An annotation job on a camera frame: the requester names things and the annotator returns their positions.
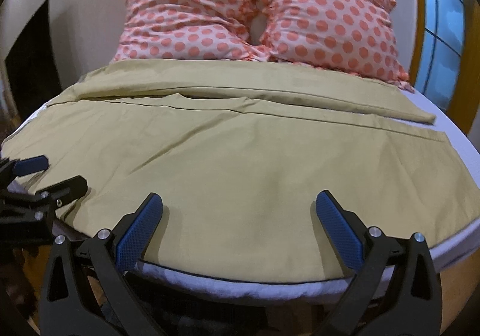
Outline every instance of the yellow blanket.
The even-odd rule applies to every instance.
[[[314,212],[329,189],[367,226],[430,246],[480,215],[480,190],[443,133],[396,87],[332,71],[241,61],[132,60],[88,74],[10,137],[45,154],[30,191],[90,186],[59,216],[94,235],[150,192],[164,217],[145,261],[256,282],[340,278]]]

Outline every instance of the glass pane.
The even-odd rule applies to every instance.
[[[460,56],[437,40],[425,96],[443,111],[447,110],[452,99],[459,70]]]
[[[425,0],[425,28],[435,32],[437,0]]]
[[[421,53],[420,67],[418,69],[417,80],[415,81],[415,88],[421,93],[425,92],[425,83],[430,69],[430,61],[432,50],[434,49],[435,38],[428,31],[425,32],[423,38],[423,49]]]
[[[460,0],[438,0],[437,35],[457,53],[462,53],[464,36],[464,12]]]

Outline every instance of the mattress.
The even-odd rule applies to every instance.
[[[465,163],[477,186],[480,187],[480,154],[457,126],[432,102],[421,93],[403,92],[418,108],[435,114],[433,125],[401,121],[412,126],[431,128],[447,134],[452,146]],[[480,247],[480,218],[476,219],[462,231],[430,249],[437,272],[459,263]],[[289,285],[268,283],[245,283],[218,280],[208,277],[185,274],[155,264],[138,262],[139,274],[163,283],[177,290],[195,294],[199,297],[242,304],[267,304],[301,299],[314,304],[335,303],[348,287],[351,279],[338,279],[314,283],[297,283]],[[392,268],[386,269],[382,282],[376,293],[385,293]]]

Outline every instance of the blue gripper pad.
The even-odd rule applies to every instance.
[[[15,176],[25,176],[35,172],[45,171],[49,167],[49,160],[45,156],[31,157],[30,159],[20,160],[13,166]]]
[[[358,274],[364,262],[362,242],[325,191],[318,194],[315,206],[318,219],[343,263]]]
[[[120,273],[132,270],[150,241],[163,214],[163,203],[159,195],[151,193],[139,207],[128,230],[116,245],[115,266]]]

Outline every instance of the polka dot pillow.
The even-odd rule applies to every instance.
[[[410,88],[388,13],[395,0],[260,0],[260,38],[276,59],[353,72]]]
[[[256,0],[127,0],[127,18],[112,61],[230,59],[266,61],[246,43]]]

